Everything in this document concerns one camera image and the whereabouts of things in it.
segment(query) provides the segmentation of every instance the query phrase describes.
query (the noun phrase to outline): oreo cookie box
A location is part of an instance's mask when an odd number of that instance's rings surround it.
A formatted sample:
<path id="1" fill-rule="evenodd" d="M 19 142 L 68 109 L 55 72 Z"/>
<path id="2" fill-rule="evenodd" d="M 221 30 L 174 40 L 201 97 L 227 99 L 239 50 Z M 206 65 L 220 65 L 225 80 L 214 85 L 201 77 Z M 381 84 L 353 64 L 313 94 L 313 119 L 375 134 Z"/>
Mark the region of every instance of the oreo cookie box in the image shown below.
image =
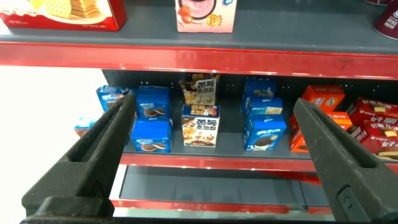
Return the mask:
<path id="1" fill-rule="evenodd" d="M 99 98 L 99 102 L 101 103 L 102 109 L 104 111 L 109 110 L 109 108 L 113 106 L 115 102 L 123 96 L 131 94 L 137 95 L 136 88 L 125 88 L 110 85 L 103 85 L 99 87 L 96 92 Z"/>
<path id="2" fill-rule="evenodd" d="M 147 120 L 170 118 L 170 90 L 161 86 L 140 86 L 137 96 L 137 116 Z"/>
<path id="3" fill-rule="evenodd" d="M 173 138 L 172 120 L 149 121 L 137 117 L 131 141 L 137 152 L 170 152 Z"/>
<path id="4" fill-rule="evenodd" d="M 219 123 L 219 106 L 182 106 L 184 146 L 216 147 Z"/>
<path id="5" fill-rule="evenodd" d="M 251 97 L 274 97 L 276 93 L 276 84 L 268 78 L 247 77 L 244 86 L 241 112 L 246 113 L 249 107 Z"/>
<path id="6" fill-rule="evenodd" d="M 243 144 L 245 151 L 273 150 L 285 132 L 281 114 L 252 115 L 245 125 Z"/>

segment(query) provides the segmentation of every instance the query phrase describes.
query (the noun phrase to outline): red packaging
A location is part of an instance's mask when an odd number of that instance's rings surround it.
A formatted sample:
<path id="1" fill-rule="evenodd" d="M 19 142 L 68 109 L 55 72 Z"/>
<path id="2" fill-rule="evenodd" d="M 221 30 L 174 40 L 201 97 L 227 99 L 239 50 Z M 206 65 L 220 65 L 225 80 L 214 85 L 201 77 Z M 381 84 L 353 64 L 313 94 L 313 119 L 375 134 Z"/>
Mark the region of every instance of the red packaging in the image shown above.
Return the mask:
<path id="1" fill-rule="evenodd" d="M 354 125 L 370 120 L 386 124 L 398 124 L 398 106 L 359 97 L 347 110 Z"/>
<path id="2" fill-rule="evenodd" d="M 365 121 L 351 135 L 378 157 L 398 159 L 398 126 Z"/>
<path id="3" fill-rule="evenodd" d="M 316 106 L 324 112 L 332 112 L 336 106 L 343 100 L 344 92 L 340 86 L 313 86 L 309 85 L 305 89 L 302 98 Z M 289 119 L 290 127 L 297 129 L 298 124 L 294 114 Z"/>
<path id="4" fill-rule="evenodd" d="M 0 17 L 8 27 L 118 31 L 126 21 L 123 0 L 3 1 Z"/>
<path id="5" fill-rule="evenodd" d="M 398 39 L 398 1 L 392 1 L 374 24 L 374 29 L 386 37 Z"/>
<path id="6" fill-rule="evenodd" d="M 326 114 L 344 130 L 347 130 L 352 125 L 348 114 L 345 112 L 329 112 Z M 305 144 L 304 136 L 300 128 L 290 138 L 289 145 L 292 152 L 308 152 L 308 148 Z"/>

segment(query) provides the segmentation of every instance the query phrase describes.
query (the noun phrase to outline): snack box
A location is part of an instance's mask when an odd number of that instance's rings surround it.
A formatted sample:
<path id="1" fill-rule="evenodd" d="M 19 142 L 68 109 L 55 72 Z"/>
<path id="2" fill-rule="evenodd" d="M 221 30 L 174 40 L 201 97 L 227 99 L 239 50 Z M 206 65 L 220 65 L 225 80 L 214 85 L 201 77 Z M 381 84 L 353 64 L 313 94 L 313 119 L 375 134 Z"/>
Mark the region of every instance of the snack box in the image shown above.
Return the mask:
<path id="1" fill-rule="evenodd" d="M 13 0 L 0 2 L 8 27 L 118 31 L 126 21 L 123 0 Z"/>
<path id="2" fill-rule="evenodd" d="M 365 120 L 398 124 L 398 106 L 391 103 L 359 97 L 351 104 L 347 113 L 356 126 L 362 125 Z"/>
<path id="3" fill-rule="evenodd" d="M 304 100 L 315 104 L 324 112 L 332 112 L 344 97 L 345 94 L 340 86 L 309 85 L 302 95 Z M 289 124 L 292 129 L 298 128 L 294 114 L 291 115 Z"/>
<path id="4" fill-rule="evenodd" d="M 243 144 L 245 151 L 273 150 L 286 130 L 281 114 L 252 115 L 245 125 Z"/>
<path id="5" fill-rule="evenodd" d="M 137 116 L 148 120 L 170 118 L 170 89 L 161 86 L 140 86 L 137 96 Z"/>
<path id="6" fill-rule="evenodd" d="M 179 32 L 233 31 L 237 0 L 175 0 Z"/>
<path id="7" fill-rule="evenodd" d="M 79 118 L 79 121 L 75 126 L 76 134 L 79 135 L 80 137 L 83 137 L 83 135 L 85 135 L 86 132 L 90 128 L 92 128 L 96 122 L 97 122 L 96 118 L 90 118 L 90 117 Z"/>
<path id="8" fill-rule="evenodd" d="M 148 121 L 137 117 L 131 141 L 137 152 L 170 152 L 173 139 L 172 120 Z"/>
<path id="9" fill-rule="evenodd" d="M 215 105 L 220 75 L 188 74 L 180 81 L 185 103 L 188 105 Z"/>
<path id="10" fill-rule="evenodd" d="M 347 130 L 352 125 L 352 122 L 349 119 L 348 114 L 345 112 L 328 112 L 326 114 L 338 125 L 340 125 L 344 130 Z M 300 128 L 298 128 L 298 130 L 296 130 L 296 132 L 290 138 L 289 145 L 290 145 L 290 150 L 292 152 L 308 153 L 308 147 L 305 144 L 304 136 Z"/>
<path id="11" fill-rule="evenodd" d="M 246 113 L 252 96 L 274 97 L 276 84 L 268 78 L 247 77 L 242 95 L 241 112 Z"/>
<path id="12" fill-rule="evenodd" d="M 183 105 L 181 119 L 184 146 L 216 147 L 219 106 Z"/>
<path id="13" fill-rule="evenodd" d="M 398 160 L 398 126 L 364 121 L 351 135 L 377 157 Z"/>
<path id="14" fill-rule="evenodd" d="M 104 111 L 109 110 L 109 108 L 113 106 L 118 99 L 126 95 L 137 95 L 136 88 L 125 88 L 110 85 L 103 85 L 99 87 L 96 92 L 99 98 L 99 102 L 101 103 L 102 109 Z"/>

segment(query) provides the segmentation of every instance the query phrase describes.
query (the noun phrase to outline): blue oreo box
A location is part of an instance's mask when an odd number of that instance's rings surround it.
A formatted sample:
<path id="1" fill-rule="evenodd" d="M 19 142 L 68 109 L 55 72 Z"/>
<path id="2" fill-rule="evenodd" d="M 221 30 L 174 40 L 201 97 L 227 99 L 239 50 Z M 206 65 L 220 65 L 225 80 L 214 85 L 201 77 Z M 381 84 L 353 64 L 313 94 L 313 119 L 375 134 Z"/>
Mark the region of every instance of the blue oreo box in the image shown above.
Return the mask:
<path id="1" fill-rule="evenodd" d="M 148 121 L 137 117 L 131 133 L 131 141 L 137 152 L 170 152 L 172 138 L 171 120 Z"/>
<path id="2" fill-rule="evenodd" d="M 140 86 L 137 96 L 137 116 L 147 120 L 170 118 L 170 89 L 161 86 Z"/>
<path id="3" fill-rule="evenodd" d="M 252 115 L 245 125 L 243 144 L 245 151 L 273 150 L 286 130 L 281 114 Z"/>
<path id="4" fill-rule="evenodd" d="M 99 98 L 99 102 L 101 103 L 102 109 L 104 111 L 109 110 L 109 108 L 123 96 L 131 94 L 137 95 L 136 88 L 125 88 L 110 85 L 103 85 L 99 87 L 96 92 Z"/>
<path id="5" fill-rule="evenodd" d="M 268 78 L 247 77 L 242 96 L 241 112 L 245 113 L 247 111 L 250 97 L 274 97 L 275 93 L 276 84 L 273 80 Z"/>

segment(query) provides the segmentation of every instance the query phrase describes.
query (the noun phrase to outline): red shelf edge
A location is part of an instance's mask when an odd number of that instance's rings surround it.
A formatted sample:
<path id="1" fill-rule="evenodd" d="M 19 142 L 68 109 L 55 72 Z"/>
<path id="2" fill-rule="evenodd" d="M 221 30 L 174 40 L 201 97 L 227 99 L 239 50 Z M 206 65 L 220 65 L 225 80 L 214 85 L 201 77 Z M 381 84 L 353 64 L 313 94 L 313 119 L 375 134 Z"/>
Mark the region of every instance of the red shelf edge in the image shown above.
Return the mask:
<path id="1" fill-rule="evenodd" d="M 0 65 L 398 80 L 398 55 L 37 42 L 0 52 Z"/>
<path id="2" fill-rule="evenodd" d="M 270 158 L 225 158 L 203 156 L 177 156 L 164 154 L 124 153 L 120 164 L 129 166 L 181 167 L 200 169 L 272 170 L 294 172 L 316 172 L 313 162 L 308 159 Z M 386 163 L 398 174 L 398 163 Z"/>

